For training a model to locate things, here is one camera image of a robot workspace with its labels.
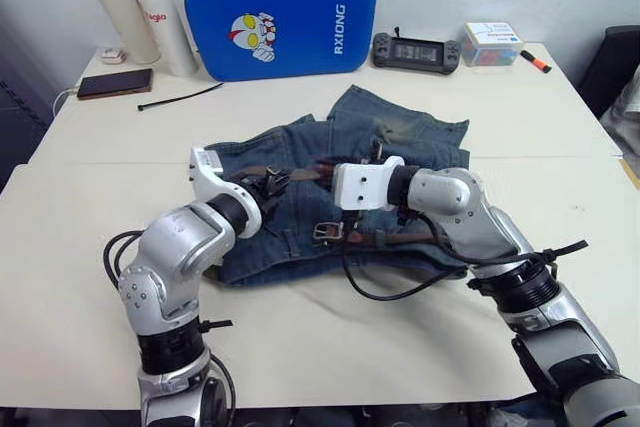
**water bottle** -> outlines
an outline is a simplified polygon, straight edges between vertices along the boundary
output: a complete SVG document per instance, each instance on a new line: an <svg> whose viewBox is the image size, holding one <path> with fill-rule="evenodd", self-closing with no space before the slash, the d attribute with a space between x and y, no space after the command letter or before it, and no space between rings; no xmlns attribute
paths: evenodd
<svg viewBox="0 0 640 427"><path fill-rule="evenodd" d="M138 0L151 24L160 51L174 75L186 77L198 70L173 0Z"/></svg>
<svg viewBox="0 0 640 427"><path fill-rule="evenodd" d="M160 58L149 26L136 0L99 0L109 14L129 57L139 64L150 64Z"/></svg>

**blue bag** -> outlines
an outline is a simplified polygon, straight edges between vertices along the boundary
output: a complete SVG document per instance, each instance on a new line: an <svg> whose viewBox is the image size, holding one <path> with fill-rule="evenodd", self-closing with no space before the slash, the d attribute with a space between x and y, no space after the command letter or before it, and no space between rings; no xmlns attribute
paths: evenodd
<svg viewBox="0 0 640 427"><path fill-rule="evenodd" d="M366 60L376 0L185 0L220 81L350 72Z"/></svg>

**belt buckle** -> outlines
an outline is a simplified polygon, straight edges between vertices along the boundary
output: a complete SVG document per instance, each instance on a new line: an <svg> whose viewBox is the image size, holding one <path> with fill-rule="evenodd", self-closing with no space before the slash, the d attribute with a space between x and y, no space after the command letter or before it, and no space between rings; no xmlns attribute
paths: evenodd
<svg viewBox="0 0 640 427"><path fill-rule="evenodd" d="M326 242L328 240L342 240L341 222L319 222L313 228L313 240Z"/></svg>

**denim jeans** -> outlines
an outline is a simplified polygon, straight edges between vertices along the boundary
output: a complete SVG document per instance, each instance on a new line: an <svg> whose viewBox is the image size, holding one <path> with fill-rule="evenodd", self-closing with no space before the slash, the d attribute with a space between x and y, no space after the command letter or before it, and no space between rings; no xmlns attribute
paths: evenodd
<svg viewBox="0 0 640 427"><path fill-rule="evenodd" d="M375 139L383 156L399 155L407 165L433 170L467 167L469 153L458 148L468 121L446 123L425 112L407 110L352 86L334 105L326 121L306 115L246 142L213 144L225 176L253 165L308 168L332 156L369 157ZM314 241L318 223L339 222L341 211L331 195L314 182L292 182L273 218L250 239L239 239L224 265L208 271L232 286L263 285L302 279L340 269L340 246ZM385 234L427 233L420 221L398 226L395 212L369 211L358 231L376 234L378 245L350 247L350 265L391 265L438 274L461 265L437 247L411 243L385 245Z"/></svg>

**orange marker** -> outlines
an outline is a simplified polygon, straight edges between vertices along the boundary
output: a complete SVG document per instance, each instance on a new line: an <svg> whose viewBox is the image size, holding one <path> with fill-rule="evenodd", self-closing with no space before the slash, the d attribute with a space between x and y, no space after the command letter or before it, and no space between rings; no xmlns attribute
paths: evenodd
<svg viewBox="0 0 640 427"><path fill-rule="evenodd" d="M527 59L529 62L531 62L533 65L538 67L545 74L551 70L550 66L548 66L546 63L544 63L540 59L536 59L530 52L527 52L526 50L521 51L520 55L523 56L525 59Z"/></svg>

